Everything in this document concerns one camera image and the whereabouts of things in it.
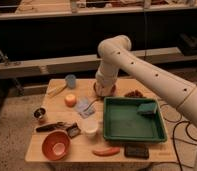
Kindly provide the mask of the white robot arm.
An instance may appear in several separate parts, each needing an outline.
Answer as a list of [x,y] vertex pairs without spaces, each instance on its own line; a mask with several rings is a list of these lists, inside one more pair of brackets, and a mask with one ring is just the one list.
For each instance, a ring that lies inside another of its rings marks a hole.
[[[118,71],[122,69],[174,107],[197,128],[197,85],[137,58],[131,50],[131,41],[119,35],[101,41],[101,58],[96,72],[94,90],[100,97],[114,93]],[[197,155],[194,164],[197,171]]]

